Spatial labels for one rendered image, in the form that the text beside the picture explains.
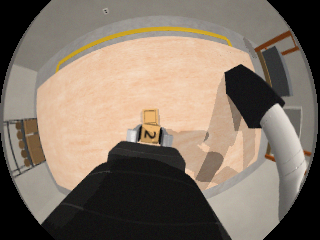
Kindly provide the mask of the tan wooden tray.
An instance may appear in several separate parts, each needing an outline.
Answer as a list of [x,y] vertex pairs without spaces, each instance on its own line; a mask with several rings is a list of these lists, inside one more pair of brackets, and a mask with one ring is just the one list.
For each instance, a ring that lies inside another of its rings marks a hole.
[[143,123],[156,122],[158,124],[157,108],[155,109],[142,109],[143,110]]

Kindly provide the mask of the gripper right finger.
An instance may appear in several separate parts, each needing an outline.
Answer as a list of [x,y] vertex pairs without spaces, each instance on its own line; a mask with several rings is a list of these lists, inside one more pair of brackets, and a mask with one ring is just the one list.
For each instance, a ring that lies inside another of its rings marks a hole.
[[160,146],[172,147],[173,137],[173,135],[167,133],[164,127],[160,127],[158,140]]

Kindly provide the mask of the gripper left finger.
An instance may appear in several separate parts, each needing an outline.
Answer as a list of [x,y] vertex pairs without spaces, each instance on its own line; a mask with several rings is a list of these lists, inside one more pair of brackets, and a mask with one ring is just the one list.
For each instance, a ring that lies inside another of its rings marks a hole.
[[[141,131],[142,131],[142,124],[137,125],[133,129],[128,129],[126,141],[135,142],[135,143],[139,142],[141,139]],[[138,132],[138,134],[137,134],[137,132]]]

